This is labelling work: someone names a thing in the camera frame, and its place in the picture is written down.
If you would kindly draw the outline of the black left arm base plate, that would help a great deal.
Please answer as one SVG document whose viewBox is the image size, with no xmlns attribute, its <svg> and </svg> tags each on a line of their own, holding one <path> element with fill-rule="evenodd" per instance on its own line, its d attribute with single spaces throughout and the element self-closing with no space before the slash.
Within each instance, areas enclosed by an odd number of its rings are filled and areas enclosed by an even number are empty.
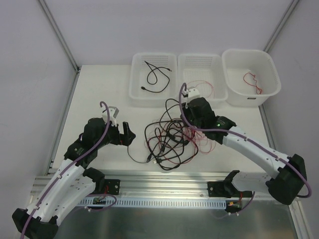
<svg viewBox="0 0 319 239">
<path fill-rule="evenodd" d="M 119 195 L 120 183 L 119 179 L 101 179 L 96 183 L 93 194 Z"/>
</svg>

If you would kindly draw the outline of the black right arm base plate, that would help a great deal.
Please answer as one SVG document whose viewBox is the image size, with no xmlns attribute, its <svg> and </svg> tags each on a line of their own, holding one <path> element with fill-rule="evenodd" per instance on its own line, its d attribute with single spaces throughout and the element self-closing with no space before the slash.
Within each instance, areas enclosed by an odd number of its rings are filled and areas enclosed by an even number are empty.
<svg viewBox="0 0 319 239">
<path fill-rule="evenodd" d="M 209 197 L 240 197 L 240 192 L 231 184 L 224 181 L 207 182 Z"/>
</svg>

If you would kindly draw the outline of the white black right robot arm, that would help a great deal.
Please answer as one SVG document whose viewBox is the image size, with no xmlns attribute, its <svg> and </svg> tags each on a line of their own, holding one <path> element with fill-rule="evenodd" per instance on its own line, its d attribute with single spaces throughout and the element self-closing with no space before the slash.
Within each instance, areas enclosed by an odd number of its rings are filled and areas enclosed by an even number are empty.
<svg viewBox="0 0 319 239">
<path fill-rule="evenodd" d="M 241 191 L 257 191 L 269 193 L 279 203 L 290 205 L 295 198 L 302 198 L 303 187 L 308 189 L 304 197 L 311 195 L 305 161 L 300 155 L 289 156 L 254 140 L 231 119 L 216 115 L 203 97 L 181 103 L 179 107 L 186 126 L 239 152 L 264 170 L 264 174 L 232 170 L 219 187 L 221 196 L 234 197 Z"/>
</svg>

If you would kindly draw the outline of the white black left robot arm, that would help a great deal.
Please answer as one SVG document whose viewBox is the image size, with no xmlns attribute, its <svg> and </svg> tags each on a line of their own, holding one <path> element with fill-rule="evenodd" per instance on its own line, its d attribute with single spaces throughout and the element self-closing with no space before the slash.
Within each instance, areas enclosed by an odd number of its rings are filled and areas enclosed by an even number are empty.
<svg viewBox="0 0 319 239">
<path fill-rule="evenodd" d="M 136 135 L 123 122 L 123 133 L 117 124 L 103 118 L 88 120 L 84 131 L 68 147 L 56 173 L 26 209 L 12 215 L 20 237 L 52 239 L 68 214 L 87 195 L 105 192 L 105 175 L 90 167 L 98 150 L 108 144 L 129 146 Z"/>
</svg>

